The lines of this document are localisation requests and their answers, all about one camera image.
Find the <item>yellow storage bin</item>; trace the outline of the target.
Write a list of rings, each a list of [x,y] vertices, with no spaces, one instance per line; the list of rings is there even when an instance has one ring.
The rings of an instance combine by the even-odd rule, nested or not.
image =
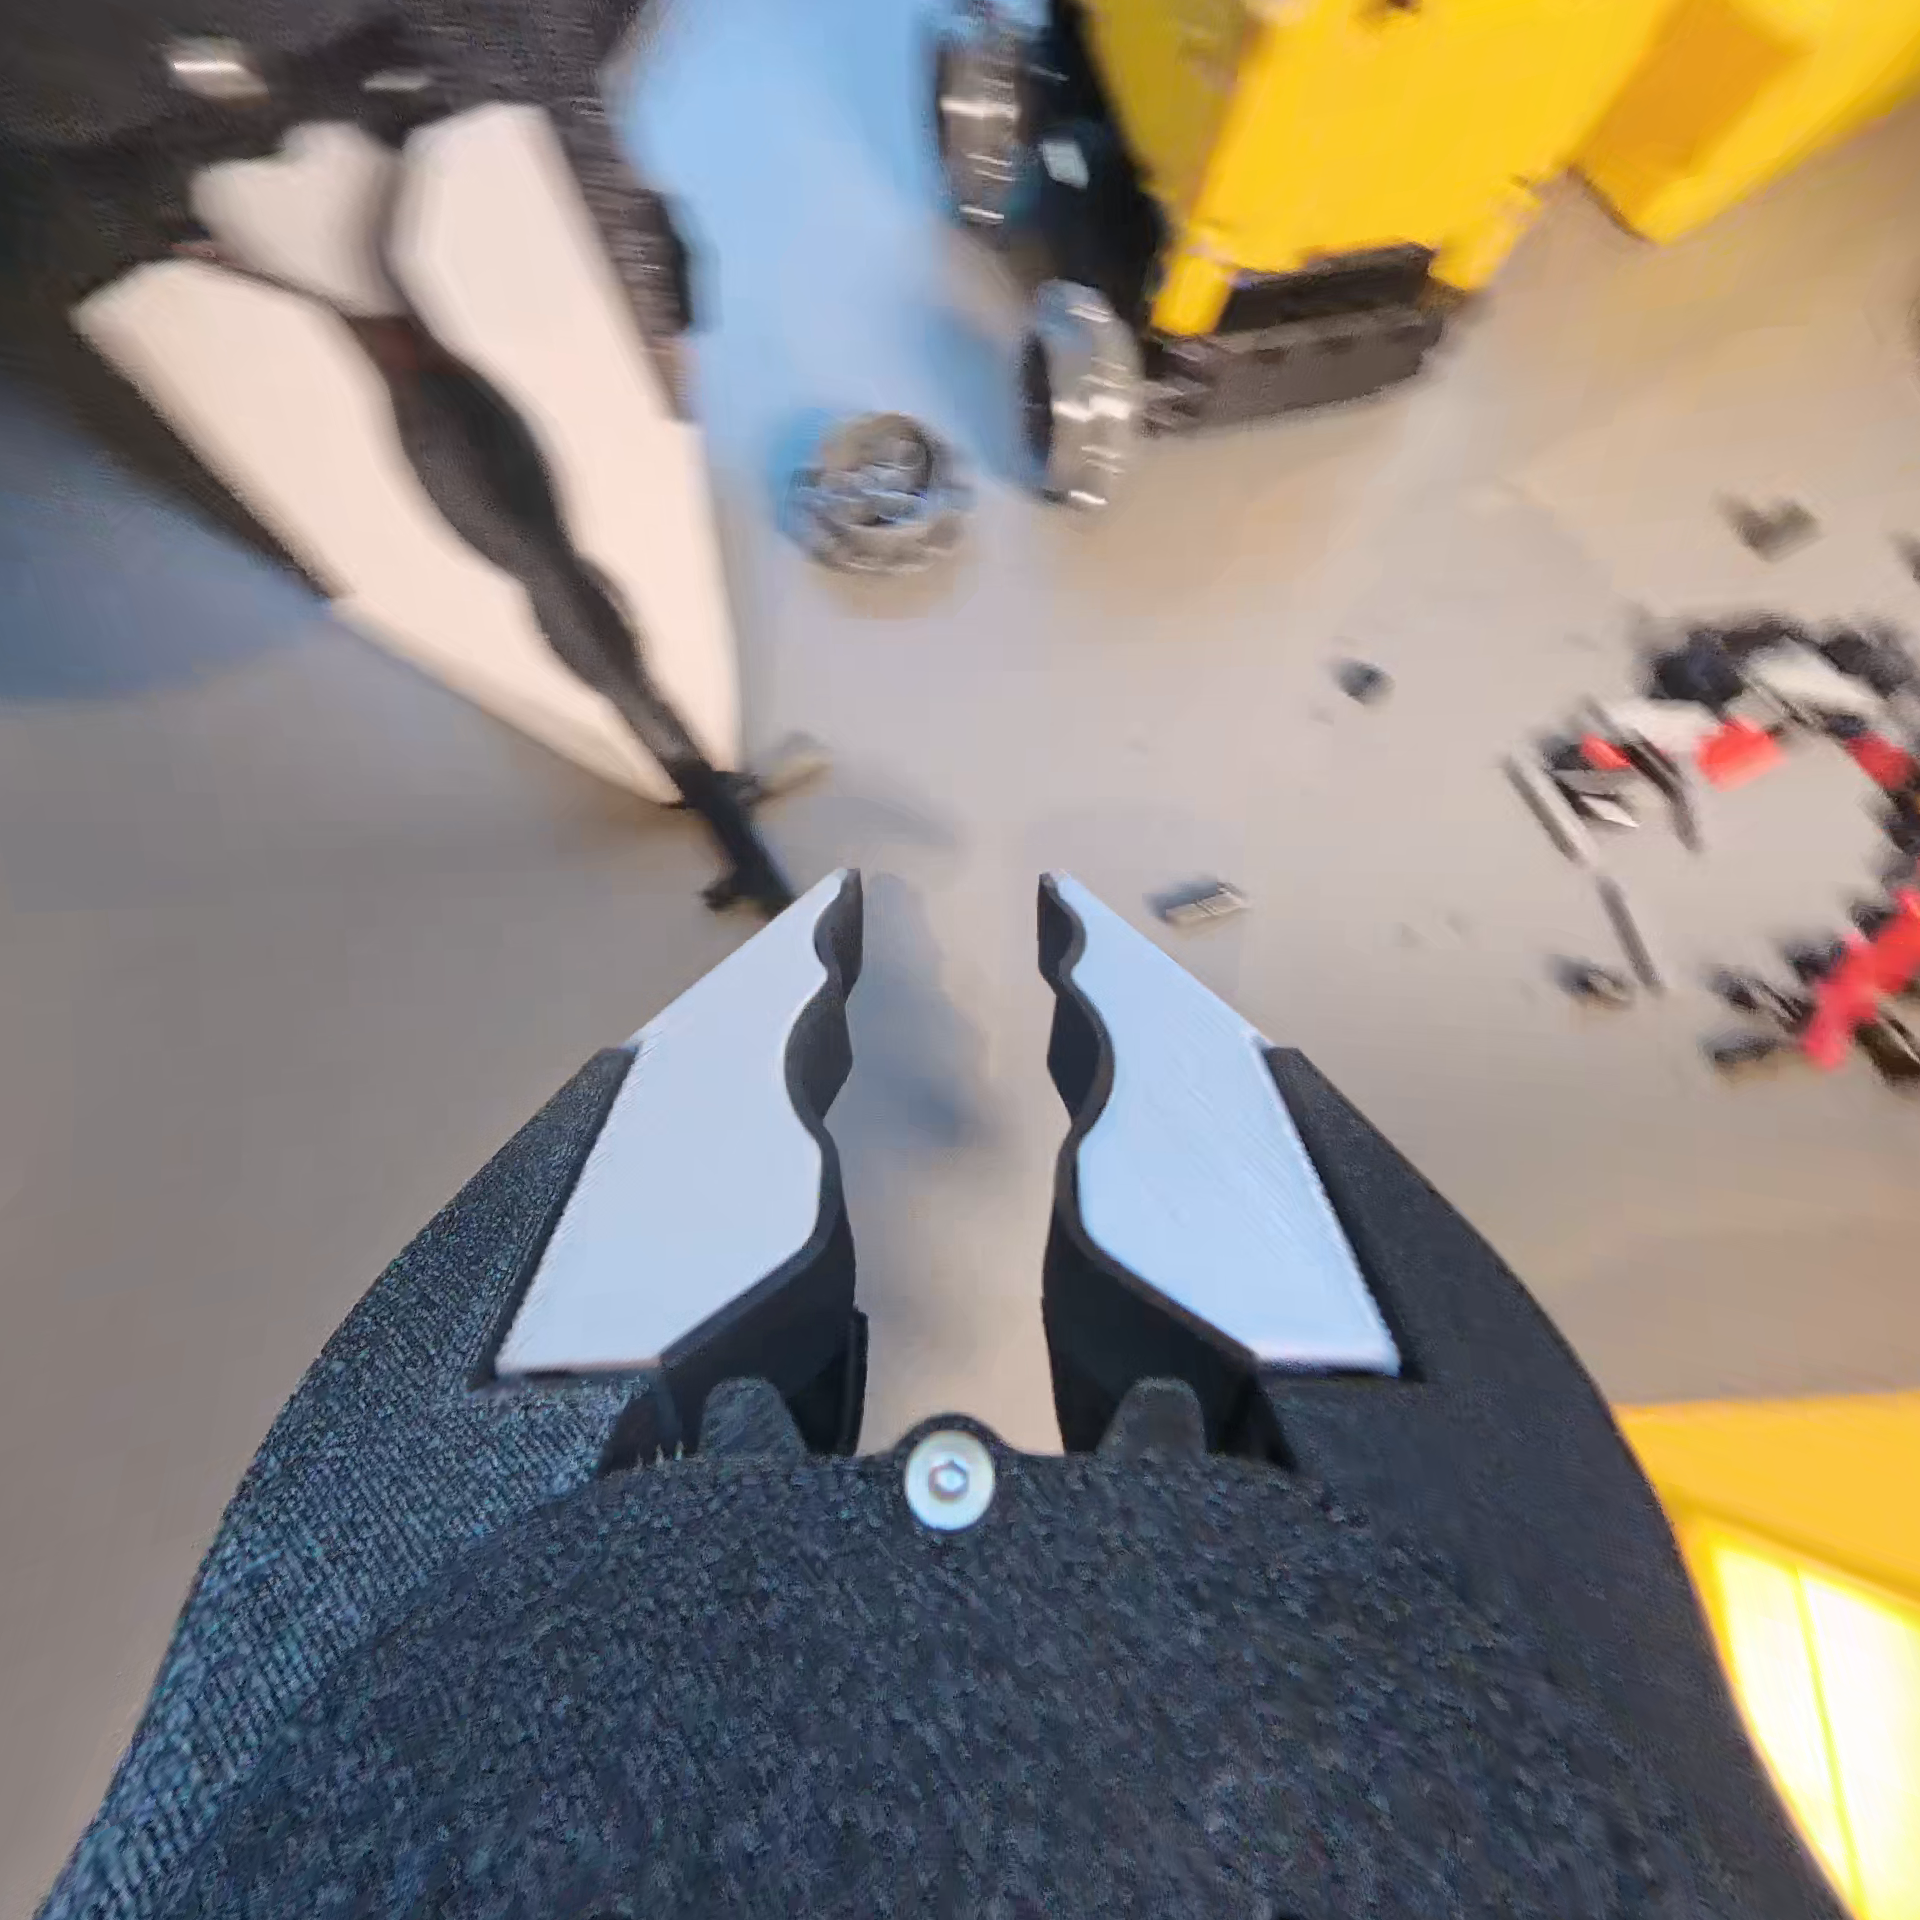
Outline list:
[[[1914,86],[1914,2],[1676,2],[1569,172],[1622,228],[1668,245]]]
[[[1917,1394],[1616,1409],[1852,1916],[1917,1916]]]

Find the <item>grey desk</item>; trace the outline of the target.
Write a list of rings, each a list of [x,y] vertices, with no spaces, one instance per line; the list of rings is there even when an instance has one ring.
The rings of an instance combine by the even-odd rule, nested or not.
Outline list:
[[[1056,1455],[498,1381],[625,1066],[305,1369],[38,1916],[1844,1916],[1593,1381],[1303,1054],[1404,1378],[1263,1455],[1169,1381]]]

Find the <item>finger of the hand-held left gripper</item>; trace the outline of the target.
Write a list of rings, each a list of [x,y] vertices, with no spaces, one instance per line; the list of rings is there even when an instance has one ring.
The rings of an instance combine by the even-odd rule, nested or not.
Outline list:
[[[418,317],[540,449],[570,549],[706,759],[740,773],[736,620],[704,431],[681,418],[537,108],[488,105],[401,150],[391,263]]]
[[[591,778],[673,803],[610,705],[550,653],[514,579],[430,506],[336,315],[209,266],[146,266],[79,302],[77,332],[346,628]]]

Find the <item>thin black holed brick beam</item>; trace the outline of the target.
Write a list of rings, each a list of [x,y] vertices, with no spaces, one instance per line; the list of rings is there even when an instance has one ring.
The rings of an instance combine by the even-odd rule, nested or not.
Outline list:
[[[710,913],[749,910],[773,922],[794,903],[794,891],[757,828],[757,807],[770,788],[757,773],[719,771],[704,757],[676,759],[669,775],[684,812],[706,828],[718,875],[704,887]]]

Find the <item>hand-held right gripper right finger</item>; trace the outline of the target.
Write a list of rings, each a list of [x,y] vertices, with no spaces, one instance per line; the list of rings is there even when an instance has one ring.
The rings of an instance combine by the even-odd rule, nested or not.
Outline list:
[[[1311,1158],[1270,1041],[1068,874],[1040,877],[1047,1077],[1063,1105],[1042,1257],[1069,1453],[1142,1382],[1199,1450],[1263,1455],[1276,1381],[1401,1381],[1404,1354]]]

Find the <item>yellow toy brick vehicle model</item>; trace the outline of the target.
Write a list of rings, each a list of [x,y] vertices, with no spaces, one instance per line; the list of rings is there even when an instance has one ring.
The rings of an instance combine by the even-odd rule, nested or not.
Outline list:
[[[1671,4],[946,4],[951,214],[1037,271],[1023,476],[1097,513],[1146,438],[1409,381]]]

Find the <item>grey toothed brick wheel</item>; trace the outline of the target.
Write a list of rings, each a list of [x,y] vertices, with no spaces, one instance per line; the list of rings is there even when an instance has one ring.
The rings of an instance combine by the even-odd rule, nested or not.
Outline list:
[[[972,476],[958,451],[904,414],[840,415],[788,476],[782,531],[815,565],[904,579],[946,565],[969,535]]]

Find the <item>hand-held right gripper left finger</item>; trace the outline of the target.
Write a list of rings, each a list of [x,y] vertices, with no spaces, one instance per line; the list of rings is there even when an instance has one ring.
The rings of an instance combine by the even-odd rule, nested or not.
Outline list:
[[[856,1445],[866,1319],[840,1158],[861,877],[832,874],[625,1042],[629,1066],[496,1343],[498,1381],[625,1378],[661,1446],[770,1382],[814,1451]]]

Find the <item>pile of black brick parts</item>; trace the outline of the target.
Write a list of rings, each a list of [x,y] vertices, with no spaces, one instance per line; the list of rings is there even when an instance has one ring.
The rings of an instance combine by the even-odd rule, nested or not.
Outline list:
[[[1504,764],[1604,937],[1552,985],[1606,1014],[1698,990],[1716,1077],[1858,1070],[1914,1100],[1914,637],[1712,615],[1633,669]]]

